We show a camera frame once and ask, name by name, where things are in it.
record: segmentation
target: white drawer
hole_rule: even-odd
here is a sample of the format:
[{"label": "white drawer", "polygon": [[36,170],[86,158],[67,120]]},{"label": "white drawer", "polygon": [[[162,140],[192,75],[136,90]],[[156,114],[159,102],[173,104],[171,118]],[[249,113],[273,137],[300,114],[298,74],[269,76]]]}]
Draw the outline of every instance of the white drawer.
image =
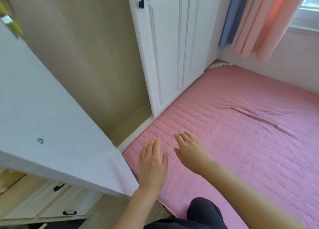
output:
[{"label": "white drawer", "polygon": [[47,181],[4,219],[34,218],[68,187],[59,181]]},{"label": "white drawer", "polygon": [[102,196],[101,192],[72,186],[40,217],[84,216]]}]

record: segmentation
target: orange curtain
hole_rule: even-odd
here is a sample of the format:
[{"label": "orange curtain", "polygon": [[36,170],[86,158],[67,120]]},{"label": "orange curtain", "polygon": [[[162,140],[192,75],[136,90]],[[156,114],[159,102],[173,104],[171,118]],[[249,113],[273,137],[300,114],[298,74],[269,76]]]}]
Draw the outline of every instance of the orange curtain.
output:
[{"label": "orange curtain", "polygon": [[231,50],[267,62],[303,0],[247,0]]}]

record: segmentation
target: pink quilted bedding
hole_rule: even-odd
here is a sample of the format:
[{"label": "pink quilted bedding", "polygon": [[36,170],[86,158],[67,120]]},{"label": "pink quilted bedding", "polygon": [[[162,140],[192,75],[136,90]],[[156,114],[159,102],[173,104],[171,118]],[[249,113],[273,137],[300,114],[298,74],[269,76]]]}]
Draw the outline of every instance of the pink quilted bedding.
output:
[{"label": "pink quilted bedding", "polygon": [[145,139],[161,138],[169,157],[159,200],[179,218],[190,201],[205,197],[221,210],[229,229],[247,228],[223,196],[186,169],[173,148],[174,133],[189,131],[238,178],[319,228],[319,96],[245,69],[207,70],[123,153],[138,177]]}]

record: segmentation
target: person's left hand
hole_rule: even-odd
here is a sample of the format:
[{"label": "person's left hand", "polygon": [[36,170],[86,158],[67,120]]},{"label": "person's left hand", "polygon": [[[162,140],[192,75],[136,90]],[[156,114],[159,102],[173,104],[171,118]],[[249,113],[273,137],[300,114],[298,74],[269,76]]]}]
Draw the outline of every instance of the person's left hand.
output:
[{"label": "person's left hand", "polygon": [[156,197],[165,184],[168,166],[167,153],[163,154],[162,159],[159,144],[159,138],[146,140],[138,158],[138,189],[145,193],[151,192]]}]

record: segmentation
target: black trousers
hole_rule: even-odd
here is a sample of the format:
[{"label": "black trousers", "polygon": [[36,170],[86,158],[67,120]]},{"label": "black trousers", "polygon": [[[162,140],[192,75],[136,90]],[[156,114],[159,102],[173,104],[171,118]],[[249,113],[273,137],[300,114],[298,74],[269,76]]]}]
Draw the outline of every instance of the black trousers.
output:
[{"label": "black trousers", "polygon": [[210,200],[197,197],[187,211],[187,220],[172,218],[154,221],[144,229],[227,229],[219,208]]}]

